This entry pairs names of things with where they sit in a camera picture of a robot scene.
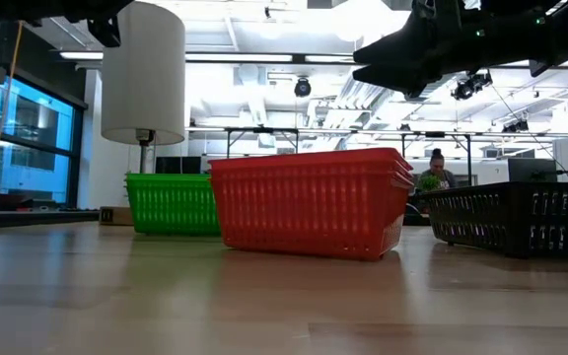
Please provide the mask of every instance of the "cardboard box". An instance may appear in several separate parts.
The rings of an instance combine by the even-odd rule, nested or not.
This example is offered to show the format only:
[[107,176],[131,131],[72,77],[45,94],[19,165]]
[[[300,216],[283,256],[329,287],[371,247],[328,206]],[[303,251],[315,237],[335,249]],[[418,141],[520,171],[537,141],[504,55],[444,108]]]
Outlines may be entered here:
[[132,226],[130,207],[101,207],[100,224],[103,226]]

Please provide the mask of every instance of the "woman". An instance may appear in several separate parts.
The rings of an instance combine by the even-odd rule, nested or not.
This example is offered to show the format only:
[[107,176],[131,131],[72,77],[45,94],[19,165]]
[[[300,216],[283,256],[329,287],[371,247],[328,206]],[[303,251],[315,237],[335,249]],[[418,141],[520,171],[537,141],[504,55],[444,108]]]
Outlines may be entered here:
[[438,177],[441,189],[455,188],[458,186],[458,182],[453,173],[444,169],[444,156],[442,155],[442,150],[439,148],[433,150],[433,155],[429,162],[429,170],[420,175],[419,181],[421,181],[422,178],[430,176]]

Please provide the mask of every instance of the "green plant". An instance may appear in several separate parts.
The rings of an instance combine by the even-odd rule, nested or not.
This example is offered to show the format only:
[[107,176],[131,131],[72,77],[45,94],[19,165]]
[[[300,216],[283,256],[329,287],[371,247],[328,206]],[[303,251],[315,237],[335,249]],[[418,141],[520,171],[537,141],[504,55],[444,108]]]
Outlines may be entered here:
[[440,189],[440,178],[436,176],[421,177],[418,181],[418,188],[423,192]]

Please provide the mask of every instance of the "floor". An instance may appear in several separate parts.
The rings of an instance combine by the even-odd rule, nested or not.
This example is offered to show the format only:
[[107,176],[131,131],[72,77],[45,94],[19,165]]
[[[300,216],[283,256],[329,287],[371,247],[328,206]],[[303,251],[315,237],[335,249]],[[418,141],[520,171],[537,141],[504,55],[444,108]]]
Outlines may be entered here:
[[448,247],[426,227],[378,263],[133,238],[0,230],[0,354],[568,352],[568,260]]

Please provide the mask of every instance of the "basket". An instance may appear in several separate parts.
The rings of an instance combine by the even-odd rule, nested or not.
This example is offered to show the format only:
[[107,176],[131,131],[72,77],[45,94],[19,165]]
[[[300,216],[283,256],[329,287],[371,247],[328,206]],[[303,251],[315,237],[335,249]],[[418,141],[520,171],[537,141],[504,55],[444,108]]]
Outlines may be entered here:
[[568,255],[568,182],[503,182],[422,194],[435,237],[513,257]]
[[128,174],[126,188],[135,231],[220,236],[208,175]]
[[378,260],[398,244],[412,183],[394,149],[211,164],[228,247]]

